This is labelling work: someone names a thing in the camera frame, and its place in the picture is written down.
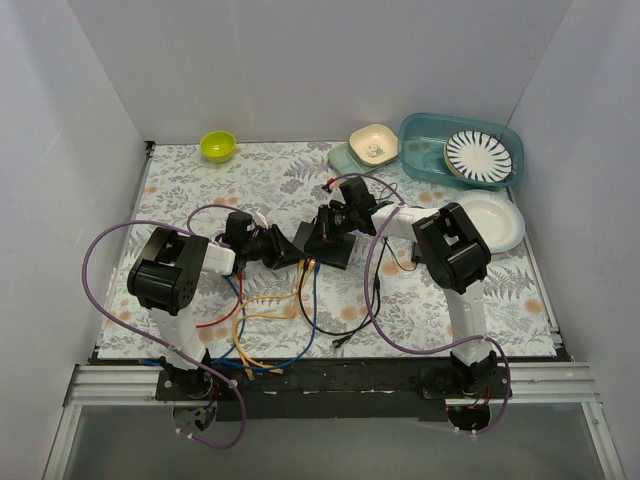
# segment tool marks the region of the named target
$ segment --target striped plate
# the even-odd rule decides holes
[[[511,155],[504,145],[486,133],[458,132],[444,148],[444,159],[457,177],[479,182],[501,182],[511,173]]]

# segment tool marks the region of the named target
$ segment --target white wall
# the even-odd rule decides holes
[[[1,0],[0,62],[0,477],[24,480],[91,353],[82,257],[125,218],[144,143],[65,0]],[[117,243],[93,262],[102,298]]]
[[[69,0],[145,139],[506,123],[570,0]]]
[[[640,478],[640,3],[574,0],[510,124],[518,202],[571,352]]]

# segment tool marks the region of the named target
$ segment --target white bowl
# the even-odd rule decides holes
[[[484,190],[469,190],[453,201],[467,212],[491,253],[506,252],[522,241],[524,218],[509,199]]]
[[[444,160],[457,177],[478,182],[501,182],[511,173],[513,162],[507,149],[486,133],[467,130],[447,140]]]
[[[349,146],[369,167],[379,167],[398,156],[398,137],[389,127],[377,123],[353,132]]]

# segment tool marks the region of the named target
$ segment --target floral pattern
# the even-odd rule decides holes
[[[151,160],[137,219],[157,220],[186,227],[189,213],[209,203],[233,205],[247,212],[260,209],[269,222],[277,223],[293,239],[300,221],[311,220],[327,199],[321,186],[335,175],[327,163],[327,152],[337,143],[261,143],[240,145],[228,163],[215,165],[201,158],[196,146],[156,147]],[[399,162],[378,169],[375,174],[397,182],[411,205],[438,207],[454,200],[460,190],[412,180]],[[380,186],[369,182],[375,194]],[[228,210],[209,209],[193,221],[194,230],[214,237],[224,228]],[[123,321],[157,334],[147,311],[127,292],[127,274],[144,246],[151,227],[131,230],[127,252],[115,283],[110,309]],[[411,245],[390,239],[398,260],[411,267]],[[318,277],[318,323],[333,331],[348,330],[364,316],[363,271],[371,237],[357,235],[346,271],[324,266]],[[296,266],[270,271],[261,262],[250,262],[245,270],[246,298],[261,294],[286,294],[295,286]],[[387,253],[380,268],[382,328],[397,343],[409,348],[433,348],[451,341],[451,326],[442,290],[424,266],[406,272]],[[304,290],[304,303],[312,311],[311,283]],[[538,293],[527,249],[494,255],[485,280],[485,311],[489,334],[504,345],[511,356],[553,356],[553,341],[544,302]],[[208,323],[226,314],[235,297],[220,276],[203,274],[194,298],[197,323]],[[247,313],[289,311],[291,301],[256,302]],[[225,352],[232,344],[231,320],[199,330],[211,356]],[[298,354],[308,343],[309,325],[295,320],[250,319],[243,346],[255,358],[286,358]],[[331,337],[318,334],[307,353],[311,357],[399,356],[375,329],[367,327],[342,348],[331,347]],[[113,322],[103,330],[99,357],[103,359],[156,358],[164,354],[158,346]]]

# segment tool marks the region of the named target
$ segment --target yellow-green bowl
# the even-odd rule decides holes
[[[211,132],[200,142],[200,150],[213,163],[228,162],[236,152],[236,139],[229,132],[222,130]]]

